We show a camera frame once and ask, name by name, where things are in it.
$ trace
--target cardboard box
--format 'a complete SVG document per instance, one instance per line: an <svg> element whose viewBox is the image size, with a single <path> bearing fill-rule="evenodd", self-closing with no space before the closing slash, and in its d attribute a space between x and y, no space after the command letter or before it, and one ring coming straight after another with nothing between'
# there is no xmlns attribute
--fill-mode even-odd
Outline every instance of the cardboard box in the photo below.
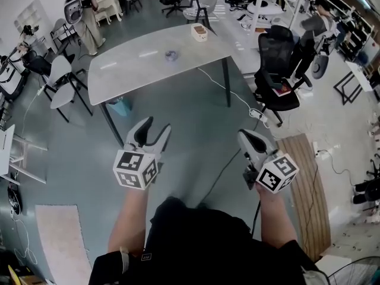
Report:
<svg viewBox="0 0 380 285"><path fill-rule="evenodd" d="M35 275L25 275L19 279L22 285L48 285L45 281L41 280Z"/></svg>

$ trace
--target gray floor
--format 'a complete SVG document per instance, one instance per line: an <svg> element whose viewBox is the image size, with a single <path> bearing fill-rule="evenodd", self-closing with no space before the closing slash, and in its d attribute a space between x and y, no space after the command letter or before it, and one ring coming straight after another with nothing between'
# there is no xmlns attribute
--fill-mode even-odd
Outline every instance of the gray floor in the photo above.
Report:
<svg viewBox="0 0 380 285"><path fill-rule="evenodd" d="M161 14L163 6L158 0L141 2L143 9L139 14L132 11L123 17L122 22L114 19L110 26L103 23L102 32L107 42L101 52L142 34L185 23L181 13L166 19ZM70 51L77 54L78 47L71 47ZM85 56L80 63L75 61L74 68L87 69L90 59ZM223 83L221 62L206 65L203 69L216 81ZM232 90L251 107L257 108L252 93L231 59L229 69ZM21 134L25 111L37 89L37 80L31 79L14 105L9 124L16 124L18 134ZM87 93L84 90L81 93L88 102ZM172 134L162 158L163 168L150 189L148 221L157 206L169 195L181 197L191 207L196 206L223 166L238 150L238 130L253 129L256 123L249 117L245 104L235 96L232 96L231 108L227 108L224 90L197 69L133 91L127 98L133 107L127 118L111 111L123 137L133 124L144 117L154 117L150 138L154 138L165 124L172 124ZM119 145L100 109L91 109L94 111L93 117L76 99L75 103L63 109L70 119L70 123L66 123L57 111L49 109L49 101L42 94L35 99L26 117L24 137L48 146L49 151L29 152L27 169L45 176L47 184L20 175L24 205L20 218L29 232L30 249L39 262L37 266L31 265L29 261L27 263L35 273L50 279L53 278L42 251L34 206L78 205L84 244L92 264L97 256L106 252L107 240L126 192L125 188L117 184L112 172ZM257 131L270 134L261 123ZM258 197L255 191L248 190L243 180L245 166L243 155L238 155L223 173L206 203L211 208L242 218L251 227ZM0 189L0 228L5 245L10 250L18 248L23 251L27 242L26 234L23 227L18 225L21 246L9 214L5 181ZM256 238L259 238L259 231L258 221Z"/></svg>

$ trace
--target person wearing black shirt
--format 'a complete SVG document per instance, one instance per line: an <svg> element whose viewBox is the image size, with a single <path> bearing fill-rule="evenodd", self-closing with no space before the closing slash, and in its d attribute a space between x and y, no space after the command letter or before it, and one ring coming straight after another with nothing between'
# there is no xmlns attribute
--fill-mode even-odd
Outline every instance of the person wearing black shirt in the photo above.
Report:
<svg viewBox="0 0 380 285"><path fill-rule="evenodd" d="M280 194L256 184L261 200L261 239L239 218L201 204L188 208L169 197L150 220L145 248L148 190L127 188L108 253L94 263L89 285L205 283L306 284L323 273L297 243Z"/></svg>
<svg viewBox="0 0 380 285"><path fill-rule="evenodd" d="M106 41L99 32L94 11L98 9L96 0L82 0L83 14L81 20L74 27L88 49L91 56L97 54L97 49Z"/></svg>

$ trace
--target whiteboard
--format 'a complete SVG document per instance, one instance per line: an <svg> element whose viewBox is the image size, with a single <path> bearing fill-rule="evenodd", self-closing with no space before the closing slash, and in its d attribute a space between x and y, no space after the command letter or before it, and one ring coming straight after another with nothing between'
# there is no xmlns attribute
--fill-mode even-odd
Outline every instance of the whiteboard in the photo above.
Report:
<svg viewBox="0 0 380 285"><path fill-rule="evenodd" d="M365 64L365 66L369 65L372 62L372 60L379 53L379 50L380 46L374 41L374 39L372 37L368 38L366 45L364 45L364 48L362 49L362 52L368 56L368 62Z"/></svg>

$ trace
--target floor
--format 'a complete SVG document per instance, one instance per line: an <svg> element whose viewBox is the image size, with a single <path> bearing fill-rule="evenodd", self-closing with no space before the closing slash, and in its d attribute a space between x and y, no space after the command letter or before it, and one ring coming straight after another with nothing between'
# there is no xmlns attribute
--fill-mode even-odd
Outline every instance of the floor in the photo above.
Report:
<svg viewBox="0 0 380 285"><path fill-rule="evenodd" d="M121 22L113 20L111 25L102 23L102 33L107 38L100 53L142 34L184 24L182 14L173 14L166 19L160 12L159 0L141 0L142 11L130 12ZM79 48L70 46L68 53L79 56ZM91 58L84 56L74 62L74 70L88 69ZM223 81L220 62L203 67L216 81ZM232 90L237 92L251 107L258 108L251 91L237 66L229 61ZM23 137L37 144L45 145L48 152L30 150L27 170L46 177L42 184L20 175L20 193L23 198L23 214L30 238L30 249L35 253L38 265L31 265L33 271L53 279L39 239L34 206L36 204L76 204L78 206L83 239L91 264L97 256L106 252L107 241L121 207L125 188L119 186L112 172L113 161L119 145L114 139L98 107L91 107L93 117L76 99L62 109L69 117L67 124L57 111L49 109L44 94L36 97L38 79L31 79L15 102L12 119L17 134L25 130ZM87 93L81 94L88 102ZM157 182L150 189L147 220L156 207L169 195L181 197L188 206L196 206L208 192L211 183L239 148L239 129L253 129L256 121L248 115L247 107L237 98L232 98L231 108L226 106L224 90L213 84L201 71L194 69L171 79L152 84L128 94L132 112L123 118L110 111L122 136L138 120L154 116L155 121L149 139L167 123L172 125L172 134L163 155L164 163ZM264 133L267 129L260 123L256 129ZM242 218L252 226L258 203L257 193L249 191L242 173L246 167L243 155L237 156L225 170L206 203L211 208L223 210ZM10 217L7 199L7 183L0 186L0 228L5 246L9 250L26 248L27 237L22 226L15 230ZM286 204L294 223L295 213L289 191ZM259 220L255 238L260 237Z"/></svg>
<svg viewBox="0 0 380 285"><path fill-rule="evenodd" d="M142 34L185 23L180 13L166 19L160 12L162 5L158 0L141 2L143 9L139 14L132 11L120 23L114 19L109 26L102 24L102 33L107 42L100 52ZM218 3L215 13L219 14L210 16L213 29L234 49L233 59L237 66L229 63L232 90L241 94L251 107L258 107L250 95L246 81L239 74L239 69L252 72L259 67L258 59L252 57L248 49L242 49L246 43L243 34L249 32L241 32L241 28L238 29L239 23L229 25L227 20L223 21L225 16L231 14L222 3ZM296 23L295 30L302 34L298 29ZM70 47L69 51L78 56L77 46ZM88 56L81 58L80 62L74 62L74 69L88 69L90 60ZM210 64L204 69L216 81L223 81L220 64ZM318 143L319 149L330 151L337 171L349 169L354 184L366 179L365 172L370 168L369 159L375 152L374 141L366 132L369 129L368 120L373 119L373 113L378 111L378 106L368 93L362 93L353 104L341 104L340 96L333 89L333 85L347 72L342 58L333 52L324 77L320 80L311 78L312 91L306 90L306 87L300 90L300 108L281 113L284 119L282 128L276 127L277 120L272 112L268 111L266 115L275 138L306 133L310 142ZM181 81L181 88L177 87L178 81ZM250 81L248 83L254 88L254 84ZM14 106L11 123L16 124L18 134L22 131L25 111L37 89L38 81L31 80ZM203 73L193 70L160 82L160 87L158 84L151 85L129 94L128 100L133 105L133 111L128 118L111 112L122 136L126 135L137 120L146 116L155 116L151 138L165 124L172 124L173 134L163 156L163 169L150 192L148 218L168 195L182 197L189 206L197 205L221 168L238 149L237 130L255 125L255 121L248 116L246 106L236 98L233 97L230 109L226 107L223 92L224 90L210 82ZM89 250L88 257L93 263L98 255L106 251L107 240L124 197L125 190L117 185L112 173L118 144L99 108L92 109L94 116L91 118L79 100L76 100L64 109L70 119L70 124L67 124L56 111L49 109L47 98L41 95L31 105L26 117L24 137L49 147L47 153L31 151L28 161L28 170L40 176L45 175L47 184L20 177L20 191L24 200L24 214L21 219L27 226L31 249L39 261L38 267L33 268L46 277L51 278L51 275L41 249L34 206L77 204L85 247ZM258 130L264 132L265 128L260 124ZM334 240L347 221L360 212L362 206L350 203L352 188L348 172L336 175L331 168L328 154L321 155L317 161ZM245 166L245 159L237 156L223 173L208 202L213 208L242 218L250 226L258 200L256 192L248 191L242 179ZM26 246L26 235L21 229L21 247L12 229L14 224L9 215L6 188L5 183L0 186L3 191L0 194L0 228L8 248L23 250ZM296 223L289 194L286 195L286 200L291 218ZM258 238L258 226L255 233Z"/></svg>

